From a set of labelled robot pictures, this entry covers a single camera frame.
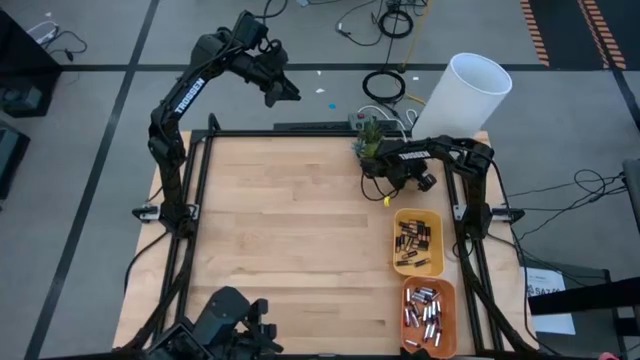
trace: wooden tabletop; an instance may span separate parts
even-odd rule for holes
[[[189,135],[183,134],[186,144]],[[488,142],[486,133],[476,138]],[[442,163],[428,162],[438,179],[431,190],[423,193],[409,187],[385,208],[362,196],[352,141],[214,139],[187,316],[195,321],[211,294],[228,285],[249,301],[269,300],[264,320],[278,325],[276,342],[284,346],[284,353],[398,354],[404,277],[392,266],[393,218],[401,208],[425,208],[443,220],[446,264],[441,278],[456,288],[457,353],[473,354],[462,274],[451,252],[455,236]],[[199,147],[195,164],[200,163],[203,148]],[[389,189],[388,183],[380,183],[383,191]],[[150,193],[159,187],[156,172]],[[365,190],[376,194],[370,181],[365,180]],[[493,168],[487,202],[502,202]],[[143,226],[138,251],[163,232],[160,224]],[[490,232],[512,239],[509,226],[502,222],[494,222]],[[167,237],[133,268],[114,346],[130,340],[157,304],[169,242]],[[487,238],[485,251],[496,304],[536,346],[524,330],[524,279],[514,249]],[[490,349],[486,311],[479,301],[478,309],[485,347]]]

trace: black cable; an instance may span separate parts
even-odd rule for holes
[[[460,251],[456,252],[456,249],[458,249],[458,243],[454,242],[453,246],[451,247],[451,252],[453,253],[453,256],[455,256],[458,259],[462,259],[460,258]],[[475,250],[475,246],[473,245],[473,241],[471,242],[471,249],[469,249],[469,253],[467,256],[464,257],[464,259],[468,259],[471,254],[473,253],[473,250]]]
[[[391,15],[395,15],[393,32],[387,31],[387,29],[384,27],[384,20]],[[407,30],[401,33],[396,33],[396,26],[398,25],[398,20],[400,19],[400,17],[403,17],[404,21],[408,23],[408,28]],[[391,7],[384,14],[382,14],[382,16],[378,18],[378,29],[380,29],[380,32],[388,38],[402,39],[409,36],[409,34],[411,34],[411,31],[413,31],[413,19],[411,19],[411,16],[409,14],[400,10],[400,7]]]
[[[269,5],[271,5],[271,2],[273,0],[267,0],[267,3],[264,6],[264,12],[262,13],[262,15],[254,15],[253,17],[255,19],[262,19],[262,24],[263,25],[267,25],[267,19],[272,19],[280,14],[282,14],[284,12],[284,10],[287,8],[287,5],[289,4],[289,0],[284,0],[284,4],[282,4],[282,9],[280,9],[279,11],[273,13],[273,14],[269,14],[267,15],[267,11],[269,11]]]
[[[354,43],[354,44],[356,44],[356,45],[358,45],[358,46],[368,47],[368,46],[375,46],[375,45],[378,45],[378,44],[380,43],[380,40],[382,40],[382,33],[380,33],[380,35],[378,36],[378,38],[377,38],[374,42],[372,42],[372,43],[361,43],[361,42],[359,42],[359,41],[355,40],[353,37],[351,37],[351,33],[350,33],[350,32],[348,32],[348,31],[344,31],[344,30],[342,30],[342,28],[341,28],[341,27],[342,27],[342,20],[343,20],[344,18],[346,18],[349,14],[351,14],[353,11],[355,11],[355,10],[357,10],[357,9],[361,8],[361,7],[367,6],[367,5],[369,5],[369,4],[373,4],[373,3],[374,3],[374,2],[376,2],[376,1],[378,1],[378,0],[370,0],[370,1],[367,1],[366,3],[360,4],[360,5],[358,5],[358,6],[354,7],[354,8],[352,8],[352,9],[350,9],[350,10],[349,10],[349,11],[347,11],[346,13],[344,13],[344,15],[342,15],[342,16],[338,19],[338,21],[336,21],[336,24],[335,24],[335,26],[334,26],[335,31],[336,31],[338,34],[340,34],[340,35],[344,36],[345,38],[349,39],[349,41],[351,41],[352,43]],[[374,15],[373,15],[373,13],[371,13],[371,21],[372,21],[374,24],[377,24],[377,22],[378,22],[378,18],[380,17],[380,14],[382,13],[382,3],[383,3],[383,0],[380,0],[380,7],[378,8],[378,14],[377,14],[376,16],[374,16]]]
[[[329,1],[322,1],[322,2],[312,2],[312,1],[307,1],[309,3],[309,5],[325,5],[325,4],[333,4],[333,3],[337,3],[343,0],[329,0]]]
[[[420,0],[420,2],[422,3],[422,5],[418,5],[418,3],[415,0],[412,0],[413,3],[411,3],[411,1],[409,1],[410,5],[413,6],[413,14],[417,17],[420,17],[423,15],[423,13],[419,13],[416,9],[418,7],[426,7],[427,6],[427,0]]]
[[[484,154],[480,154],[480,153],[477,153],[477,152],[474,152],[474,153],[476,155],[479,155],[479,156],[485,158],[485,160],[491,161],[491,164],[493,165],[493,168],[496,170],[496,175],[498,176],[498,184],[500,185],[500,191],[502,192],[502,196],[504,197],[505,207],[507,209],[507,216],[511,217],[511,206],[509,205],[509,199],[507,198],[507,192],[504,190],[504,184],[502,182],[502,175],[500,174],[500,169],[498,168],[498,164],[496,164],[496,162],[493,159],[487,157]],[[515,241],[515,244],[516,244],[516,249],[517,250],[522,250],[522,247],[520,246],[520,240],[516,236],[515,232],[513,232],[513,229],[511,229],[511,232],[512,232],[513,237],[514,237],[514,241]],[[531,338],[533,340],[535,340],[535,342],[537,342],[540,346],[546,348],[547,350],[549,350],[554,355],[560,355],[560,353],[558,353],[557,351],[555,351],[551,347],[549,347],[547,344],[545,344],[542,341],[540,341],[531,332],[531,330],[529,330],[529,320],[527,319],[527,290],[529,289],[529,280],[528,280],[528,274],[527,274],[527,267],[526,267],[526,264],[525,264],[525,258],[524,258],[524,255],[523,255],[522,251],[516,251],[516,254],[520,255],[522,264],[524,266],[524,305],[523,305],[523,307],[524,307],[524,328],[527,331],[527,333],[529,334],[529,336],[531,336]]]
[[[398,194],[400,193],[400,190],[393,189],[390,192],[388,192],[387,194],[385,194],[385,193],[382,192],[382,190],[380,190],[380,186],[378,186],[378,182],[376,181],[375,178],[373,178],[373,183],[376,185],[376,189],[378,190],[378,192],[382,196],[381,198],[378,198],[378,199],[371,198],[364,191],[364,171],[363,171],[362,172],[362,176],[360,176],[360,190],[362,191],[362,195],[369,201],[382,201],[382,200],[386,199],[387,197],[390,197],[391,199],[393,199],[396,196],[398,196]]]
[[[488,233],[487,236],[493,238],[494,240],[500,241],[500,242],[502,242],[502,243],[504,243],[506,245],[509,245],[509,246],[513,247],[517,251],[516,246],[512,242],[510,242],[508,240],[505,240],[505,239],[502,239],[502,238],[499,238],[499,237],[497,237],[497,236],[495,236],[495,235],[493,235],[491,233]],[[550,270],[557,271],[557,272],[561,273],[564,277],[566,277],[567,279],[573,281],[574,283],[576,283],[576,284],[578,284],[580,286],[589,286],[589,285],[577,280],[577,278],[605,280],[604,276],[590,276],[590,275],[572,274],[570,272],[567,272],[566,270],[562,270],[559,267],[540,259],[539,257],[533,255],[531,252],[529,252],[529,251],[527,251],[525,249],[522,249],[522,252],[524,254],[526,254],[527,257],[530,257],[531,258],[530,260],[532,260],[533,262],[538,263],[538,264],[546,267],[547,269],[550,269]]]
[[[62,32],[58,32],[59,28],[56,27],[56,33],[53,36],[53,38],[51,38],[50,40],[44,42],[42,44],[42,47],[45,50],[49,49],[49,46],[51,46],[51,44],[53,44],[55,41],[57,41],[58,39],[60,39],[62,36],[69,34],[71,36],[73,36],[74,38],[76,38],[76,40],[78,40],[78,42],[80,42],[82,44],[82,49],[80,50],[69,50],[68,48],[64,48],[64,49],[55,49],[55,50],[48,50],[49,55],[53,55],[57,52],[63,52],[65,53],[65,55],[67,56],[67,59],[69,59],[69,61],[73,61],[74,60],[74,54],[82,54],[84,52],[87,51],[87,49],[89,48],[89,45],[87,45],[86,41],[82,40],[78,34],[74,33],[73,31],[70,30],[65,30]]]
[[[557,213],[555,215],[553,215],[552,217],[548,218],[542,224],[538,225],[534,229],[524,232],[520,236],[520,240],[523,240],[527,235],[531,235],[531,234],[535,233],[536,231],[539,231],[544,226],[546,226],[551,221],[553,221],[556,218],[558,218],[560,215],[566,213],[567,211],[579,209],[579,208],[581,208],[583,206],[586,206],[586,205],[589,205],[589,204],[593,204],[596,201],[602,199],[606,195],[615,195],[615,194],[619,194],[619,193],[623,192],[621,190],[624,190],[624,188],[625,188],[624,186],[615,188],[615,189],[610,190],[608,192],[606,191],[607,186],[611,185],[613,182],[615,182],[616,179],[617,179],[617,177],[612,179],[610,182],[606,183],[604,178],[601,177],[602,186],[600,186],[598,188],[598,190],[596,190],[596,192],[589,192],[587,195],[585,195],[585,196],[581,197],[580,199],[574,201],[571,205],[569,205],[566,208],[563,208],[563,209],[551,209],[552,211],[555,211],[555,210],[558,210],[558,211],[557,211]]]
[[[147,201],[145,201],[145,202],[152,202],[153,199],[157,198],[158,195],[160,195],[161,191],[162,191],[162,186],[160,186],[160,188],[153,195],[151,195],[151,197],[148,198]]]
[[[396,27],[398,25],[398,17],[396,16],[396,21],[393,24],[393,32],[389,33],[386,32],[386,30],[384,30],[384,26],[383,24],[383,20],[386,16],[388,16],[388,14],[390,12],[392,12],[393,10],[388,10],[386,13],[384,13],[384,15],[382,15],[379,18],[378,21],[378,26],[380,27],[380,33],[381,34],[391,34],[392,36],[390,36],[391,40],[389,42],[389,49],[387,50],[387,58],[384,62],[384,65],[382,66],[382,68],[378,71],[374,71],[370,74],[368,74],[367,76],[365,76],[364,80],[362,81],[362,91],[364,91],[365,95],[367,95],[371,100],[375,101],[376,103],[384,106],[385,108],[387,108],[387,110],[391,111],[391,113],[395,116],[398,117],[398,112],[393,109],[393,106],[395,106],[396,103],[398,103],[400,100],[402,100],[402,98],[404,97],[404,94],[406,93],[406,83],[404,81],[404,79],[402,78],[402,76],[398,75],[395,72],[389,71],[386,69],[387,65],[389,64],[389,58],[391,56],[391,49],[393,48],[393,40],[397,39],[398,37],[395,36],[395,32],[396,32]],[[393,96],[378,96],[375,95],[373,92],[371,92],[371,90],[369,89],[369,81],[376,77],[376,76],[390,76],[394,79],[394,81],[399,83],[400,89],[398,90],[398,93],[393,95]]]
[[[583,169],[583,170],[579,170],[577,173],[582,172],[582,171],[593,171],[593,170],[591,170],[591,169]],[[604,177],[603,179],[610,180],[610,179],[614,179],[614,178],[617,178],[617,177],[620,177],[620,175],[618,175],[618,176],[607,176],[607,177]],[[597,181],[600,181],[600,179],[580,180],[580,181],[578,181],[578,183],[582,184],[582,183],[597,182]],[[523,192],[511,194],[511,195],[508,195],[508,197],[513,198],[513,197],[516,197],[516,196],[523,196],[523,195],[528,195],[528,194],[532,194],[532,193],[540,193],[540,192],[545,192],[545,191],[550,191],[550,190],[561,189],[563,187],[573,186],[573,185],[576,185],[576,181],[575,180],[573,182],[570,182],[570,183],[564,183],[564,184],[560,184],[560,185],[550,186],[550,187],[547,187],[547,188],[535,189],[535,190],[529,190],[529,191],[523,191]]]
[[[623,356],[627,356],[629,355],[630,352],[632,352],[633,350],[637,349],[640,347],[640,343],[637,343],[635,345],[633,345],[632,347],[628,348],[627,351],[623,351],[621,352],[617,357],[618,358],[622,358]]]
[[[129,266],[127,266],[127,271],[124,275],[124,292],[125,294],[127,293],[127,287],[129,286],[129,275],[131,273],[131,269],[133,268],[133,264],[136,263],[136,261],[138,261],[138,258],[144,254],[145,252],[147,252],[149,249],[151,249],[154,245],[156,245],[157,243],[160,242],[160,240],[162,240],[169,232],[165,231],[164,234],[158,236],[158,238],[156,238],[155,240],[153,240],[152,242],[149,243],[149,245],[145,246],[144,248],[142,248],[142,250],[140,250],[139,253],[136,254],[136,256],[133,257],[133,259],[131,259],[131,262],[129,263]]]

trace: orange bin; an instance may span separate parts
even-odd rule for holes
[[[431,242],[428,251],[418,251],[418,255],[411,258],[413,262],[423,259],[429,259],[429,262],[420,267],[413,265],[396,266],[396,261],[402,260],[402,254],[396,253],[395,238],[402,235],[400,222],[408,223],[410,220],[423,221],[426,226],[431,228]],[[442,218],[438,213],[424,209],[400,209],[396,212],[395,224],[393,225],[392,254],[394,269],[405,276],[431,276],[437,277],[444,272],[444,244],[442,240]]]
[[[429,339],[426,344],[422,341],[426,328],[424,324],[421,324],[419,328],[416,328],[413,325],[407,327],[404,324],[404,309],[407,301],[405,289],[408,288],[411,290],[411,293],[413,293],[415,288],[419,287],[432,288],[436,292],[440,293],[437,299],[440,301],[442,311],[440,318],[442,333],[440,335],[440,343],[438,344],[438,347],[435,346],[435,337]],[[422,312],[424,305],[416,305],[418,310]],[[456,327],[456,290],[451,283],[442,279],[422,277],[407,278],[404,282],[404,287],[402,288],[402,306],[400,307],[400,312],[400,340],[402,341],[402,346],[407,351],[413,353],[419,350],[419,348],[411,346],[405,342],[405,340],[411,340],[420,344],[420,346],[426,349],[429,355],[433,358],[448,359],[455,356],[458,349],[458,328]]]

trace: white plastic container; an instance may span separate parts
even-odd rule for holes
[[[470,53],[455,55],[416,121],[413,139],[473,136],[511,87],[511,77],[494,61]]]

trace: power cord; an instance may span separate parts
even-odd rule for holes
[[[161,191],[162,191],[162,186],[160,186],[160,188],[153,195],[151,195],[151,197],[148,198],[145,202],[147,202],[147,203],[152,202],[155,198],[158,197],[158,195],[160,195]]]
[[[142,256],[142,254],[149,251],[149,249],[151,249],[153,246],[159,243],[160,240],[162,240],[165,236],[167,236],[167,234],[169,234],[169,232],[165,231],[164,234],[158,236],[155,240],[150,242],[149,245],[142,248],[142,250],[140,250],[140,252],[137,253],[136,256],[133,257],[133,259],[131,259],[131,262],[129,263],[129,266],[127,266],[127,271],[125,272],[125,275],[124,275],[124,293],[125,294],[127,293],[127,287],[129,286],[129,275],[131,274],[131,269],[133,268],[133,264],[135,264],[136,261],[138,261],[138,259],[140,258],[140,256]]]
[[[591,172],[593,174],[596,174],[598,176],[598,181],[600,181],[602,183],[602,185],[595,191],[591,191],[585,187],[583,187],[577,180],[577,174],[580,172]],[[616,195],[616,194],[621,194],[623,192],[626,192],[626,187],[625,186],[620,186],[617,187],[613,190],[609,190],[607,191],[607,186],[613,184],[616,180],[621,179],[622,175],[618,175],[615,177],[610,178],[609,182],[607,182],[605,180],[605,178],[603,178],[600,174],[598,174],[597,172],[593,171],[593,170],[589,170],[589,169],[584,169],[584,170],[580,170],[579,172],[576,172],[576,175],[574,175],[574,182],[580,186],[583,190],[587,191],[587,195],[579,198],[578,200],[574,201],[571,205],[565,207],[565,208],[561,208],[561,209],[544,209],[544,208],[522,208],[523,210],[529,210],[529,211],[552,211],[552,212],[556,212],[555,215],[551,216],[550,218],[548,218],[547,220],[545,220],[542,224],[538,225],[537,227],[528,230],[526,232],[524,232],[519,240],[523,240],[526,236],[531,235],[533,233],[535,233],[536,231],[539,231],[540,229],[542,229],[543,227],[545,227],[547,224],[549,224],[551,221],[555,220],[556,218],[558,218],[560,215],[570,211],[570,210],[575,210],[575,209],[579,209],[583,206],[589,205],[589,204],[593,204],[595,202],[597,202],[598,200],[602,199],[603,197],[607,196],[607,195]]]
[[[502,196],[504,197],[505,207],[507,209],[507,216],[511,217],[511,206],[509,205],[509,199],[507,198],[507,193],[504,190],[504,184],[502,182],[502,175],[500,174],[500,169],[498,168],[498,165],[496,164],[496,162],[493,159],[490,159],[490,158],[484,156],[483,154],[479,154],[479,153],[476,153],[476,154],[477,155],[481,155],[485,159],[491,161],[491,164],[493,165],[493,168],[496,170],[496,175],[498,176],[498,183],[500,184],[500,191],[502,192]],[[531,338],[535,342],[537,342],[540,346],[546,348],[549,352],[551,352],[554,355],[560,355],[560,353],[558,353],[557,351],[555,351],[554,349],[549,347],[547,344],[545,344],[542,341],[540,341],[533,334],[533,332],[529,329],[529,319],[528,319],[528,316],[527,316],[527,291],[529,289],[529,280],[528,280],[529,274],[527,273],[527,267],[526,267],[526,263],[525,263],[526,260],[524,258],[523,252],[522,252],[522,247],[520,246],[520,240],[516,236],[515,232],[513,232],[513,229],[511,230],[511,232],[512,232],[514,240],[515,240],[516,254],[518,254],[520,256],[521,262],[522,262],[522,264],[524,266],[524,302],[523,302],[524,328],[527,331],[527,333],[529,334],[529,336],[531,336]]]
[[[385,28],[384,28],[384,19],[388,16],[390,16],[391,14],[395,14],[395,21],[393,23],[393,31],[392,32],[388,32]],[[404,33],[396,33],[396,28],[398,26],[398,19],[399,19],[399,15],[403,14],[402,16],[405,16],[406,19],[408,19],[409,21],[411,21],[409,23],[409,30],[408,32],[404,32]],[[391,111],[391,113],[396,116],[399,117],[398,112],[393,109],[393,106],[395,106],[400,100],[402,100],[402,98],[404,97],[404,94],[406,92],[406,83],[404,81],[404,79],[396,74],[395,72],[389,71],[387,70],[387,65],[389,64],[389,58],[391,56],[391,49],[393,48],[393,40],[394,39],[398,39],[398,38],[403,38],[406,37],[411,30],[413,29],[413,21],[411,20],[411,17],[409,16],[409,14],[405,13],[404,11],[401,11],[399,9],[399,6],[397,4],[395,5],[390,5],[389,9],[380,17],[378,17],[378,27],[380,28],[380,33],[384,34],[386,36],[388,36],[391,41],[389,42],[389,49],[387,50],[387,58],[385,59],[384,65],[382,66],[382,68],[378,71],[374,71],[370,74],[368,74],[367,76],[365,76],[364,80],[362,81],[362,90],[364,91],[364,93],[373,101],[375,101],[376,103],[380,104],[381,106],[384,106],[387,110]],[[400,84],[400,89],[398,91],[397,94],[393,95],[393,96],[378,96],[373,94],[373,92],[369,89],[369,81],[371,79],[373,79],[376,76],[390,76],[394,79],[394,81],[396,83]]]
[[[578,184],[582,184],[582,183],[590,183],[590,182],[597,182],[597,181],[601,181],[600,178],[598,179],[593,179],[593,180],[576,180],[576,176],[579,175],[579,173],[582,172],[595,172],[591,169],[582,169],[582,170],[578,170],[575,174],[574,174],[574,178],[573,178],[573,182],[569,182],[569,183],[564,183],[564,184],[560,184],[560,185],[554,185],[554,186],[550,186],[550,187],[546,187],[546,188],[542,188],[542,189],[535,189],[535,190],[529,190],[529,191],[523,191],[523,192],[519,192],[519,193],[515,193],[515,194],[511,194],[511,195],[507,195],[510,198],[514,198],[517,196],[524,196],[524,195],[529,195],[529,194],[533,194],[533,193],[541,193],[541,192],[546,192],[546,191],[551,191],[551,190],[556,190],[556,189],[561,189],[567,186],[573,186],[573,185],[578,185]],[[607,177],[602,177],[602,179],[605,180],[611,180],[614,178],[619,178],[621,177],[622,174],[618,174],[617,176],[607,176]]]
[[[78,36],[78,34],[74,33],[73,31],[70,31],[70,30],[65,30],[65,31],[62,31],[62,32],[59,32],[59,30],[60,30],[60,27],[56,27],[53,37],[41,44],[42,47],[49,52],[49,55],[53,55],[53,54],[58,53],[58,52],[63,52],[66,55],[67,59],[70,62],[73,62],[73,60],[75,59],[74,54],[82,54],[82,53],[85,53],[87,51],[87,49],[89,48],[89,45],[87,45],[86,41],[82,40]],[[69,50],[68,48],[49,50],[49,46],[51,46],[51,44],[56,42],[58,39],[60,39],[64,35],[73,36],[78,42],[80,42],[80,44],[82,45],[82,48],[80,50]]]
[[[267,15],[267,12],[269,11],[269,6],[271,5],[272,1],[273,0],[267,0],[267,3],[264,6],[264,12],[262,13],[262,15],[254,15],[253,16],[256,19],[262,19],[262,24],[263,25],[267,25],[267,19],[272,19],[272,18],[282,14],[284,12],[284,10],[287,8],[287,5],[289,5],[289,0],[284,0],[284,4],[282,4],[282,8],[280,10],[278,10],[277,12],[275,12],[273,14]]]
[[[498,166],[496,165],[495,161],[491,160],[491,163],[493,164],[493,167],[496,169],[496,174],[498,176],[498,183],[500,184],[500,191],[502,192],[502,196],[504,197],[504,200],[505,200],[505,207],[507,209],[507,215],[511,216],[511,207],[509,206],[509,199],[507,198],[506,191],[504,190],[504,184],[502,182],[502,176],[500,175],[500,170],[498,169]],[[604,182],[604,178],[602,178],[601,176],[599,176],[599,177],[600,177],[599,180],[602,180],[602,183],[603,183],[602,187],[606,187],[606,184]],[[590,190],[587,190],[587,191],[589,191],[591,194],[595,193],[596,195],[602,195],[602,196],[606,196],[606,193],[607,193],[604,190],[602,192],[600,192],[600,188],[598,188],[598,190],[596,190],[594,192],[591,192]],[[544,348],[546,348],[548,351],[550,351],[554,355],[560,355],[557,351],[553,350],[551,347],[549,347],[548,345],[546,345],[543,342],[541,342],[537,337],[535,337],[533,335],[531,330],[529,330],[528,319],[527,319],[527,291],[528,291],[528,288],[529,288],[529,280],[528,280],[526,259],[525,259],[525,256],[524,256],[525,251],[522,248],[522,246],[520,245],[520,241],[522,240],[522,237],[518,238],[518,236],[513,231],[513,229],[511,229],[511,234],[513,235],[513,238],[514,238],[514,247],[516,248],[516,254],[518,254],[518,256],[520,257],[521,262],[522,262],[522,266],[524,268],[524,285],[525,285],[524,286],[524,325],[525,325],[525,329],[527,330],[527,333],[529,334],[529,336],[531,336],[532,339],[534,339],[538,344],[540,344],[540,346],[543,346]],[[621,353],[619,356],[626,355],[630,351],[634,350],[637,347],[640,347],[640,343],[634,345],[633,347],[631,347],[627,351]]]
[[[319,1],[319,2],[315,2],[315,1],[307,1],[307,3],[309,3],[309,5],[326,5],[326,4],[333,4],[333,3],[337,3],[343,0],[329,0],[329,1]]]
[[[473,245],[473,241],[471,242],[471,249],[469,249],[467,256],[465,256],[464,258],[460,257],[460,251],[458,249],[458,243],[454,242],[453,246],[451,246],[451,252],[453,253],[453,256],[455,256],[458,259],[468,259],[471,254],[473,254],[473,250],[475,250],[475,246]]]
[[[364,171],[362,172],[362,176],[360,176],[360,190],[362,191],[362,195],[369,201],[383,201],[387,197],[393,199],[396,196],[398,196],[398,194],[400,193],[400,190],[394,189],[394,190],[391,190],[390,192],[385,194],[380,189],[380,186],[378,185],[378,181],[375,178],[373,178],[372,180],[373,180],[373,183],[376,186],[376,190],[378,190],[378,193],[380,193],[380,195],[381,195],[380,198],[369,197],[369,195],[367,195],[367,193],[364,191]]]
[[[404,124],[402,123],[402,121],[400,121],[399,119],[396,119],[396,118],[392,118],[392,117],[390,117],[389,115],[387,115],[387,113],[386,113],[386,112],[384,112],[384,110],[380,109],[379,107],[377,107],[377,106],[375,106],[375,105],[365,105],[365,106],[361,107],[361,108],[358,110],[358,113],[361,113],[361,112],[363,112],[363,111],[364,111],[364,110],[366,110],[366,109],[373,109],[373,110],[376,110],[376,111],[378,111],[380,114],[382,114],[382,116],[384,116],[384,118],[385,118],[386,120],[396,121],[396,122],[398,123],[398,125],[400,125],[400,127],[402,128],[402,139],[404,140],[404,142],[407,142],[407,141],[408,141],[407,136],[405,135],[405,132],[407,131],[407,128],[404,126]],[[410,116],[409,114],[413,114],[413,116],[414,116],[414,120],[411,120],[411,116]],[[417,118],[418,118],[418,112],[417,112],[417,111],[415,111],[415,110],[413,110],[413,109],[407,109],[406,115],[407,115],[407,122],[409,123],[409,129],[411,129],[411,128],[413,127],[413,122],[415,121],[415,119],[417,119]]]
[[[497,237],[497,236],[495,236],[495,235],[493,235],[493,234],[491,234],[491,233],[488,233],[488,234],[487,234],[487,236],[489,236],[490,238],[492,238],[492,239],[494,239],[494,240],[497,240],[497,241],[499,241],[499,242],[502,242],[502,243],[504,243],[504,244],[506,244],[506,245],[509,245],[509,246],[513,247],[513,248],[517,251],[516,246],[515,246],[512,242],[510,242],[510,241],[508,241],[508,240],[505,240],[505,239],[502,239],[502,238],[499,238],[499,237]],[[559,272],[559,273],[560,273],[560,274],[562,274],[564,277],[566,277],[567,279],[569,279],[569,280],[573,281],[573,282],[574,282],[574,283],[576,283],[577,285],[580,285],[580,286],[589,286],[589,285],[587,285],[587,284],[585,284],[585,283],[583,283],[583,282],[579,281],[577,278],[605,280],[604,276],[589,276],[589,275],[576,275],[576,274],[572,274],[572,273],[570,273],[570,272],[567,272],[566,270],[562,270],[562,269],[560,269],[559,267],[557,267],[557,266],[555,266],[555,265],[553,265],[553,264],[550,264],[550,263],[548,263],[548,262],[546,262],[546,261],[544,261],[544,260],[540,259],[539,257],[537,257],[537,256],[533,255],[531,252],[529,252],[529,251],[527,251],[527,250],[525,250],[525,249],[522,249],[522,252],[523,252],[525,255],[527,255],[527,257],[531,258],[530,260],[532,260],[533,262],[538,263],[538,264],[540,264],[540,265],[544,266],[545,268],[547,268],[547,269],[549,269],[549,270],[553,270],[553,271],[557,271],[557,272]]]
[[[377,38],[375,41],[373,41],[373,42],[371,42],[371,43],[362,43],[362,42],[360,42],[360,41],[358,41],[358,40],[355,40],[355,39],[351,36],[351,33],[350,33],[350,32],[348,32],[348,31],[344,31],[344,30],[342,29],[342,20],[344,20],[347,16],[349,16],[349,14],[351,14],[351,13],[352,13],[352,12],[354,12],[355,10],[358,10],[358,9],[360,9],[360,8],[362,8],[362,7],[365,7],[365,6],[369,5],[369,4],[373,4],[373,3],[374,3],[374,2],[376,2],[376,1],[378,1],[378,0],[370,0],[370,1],[367,1],[367,2],[365,2],[365,3],[363,3],[363,4],[360,4],[360,5],[358,5],[358,6],[354,7],[354,8],[351,8],[349,11],[347,11],[346,13],[344,13],[344,15],[342,15],[342,16],[341,16],[341,17],[336,21],[336,24],[335,24],[335,26],[334,26],[335,31],[336,31],[338,34],[342,35],[343,37],[347,38],[349,41],[351,41],[352,43],[354,43],[354,44],[356,44],[356,45],[358,45],[358,46],[369,47],[369,46],[375,46],[375,45],[378,45],[378,44],[380,43],[380,40],[382,40],[382,33],[380,33],[380,35],[378,36],[378,38]],[[382,3],[383,3],[383,1],[384,1],[384,0],[380,0],[380,7],[378,7],[378,14],[374,16],[374,15],[373,15],[373,13],[371,13],[371,22],[372,22],[372,23],[374,23],[374,24],[377,24],[377,23],[378,23],[378,19],[380,18],[380,14],[382,13]]]

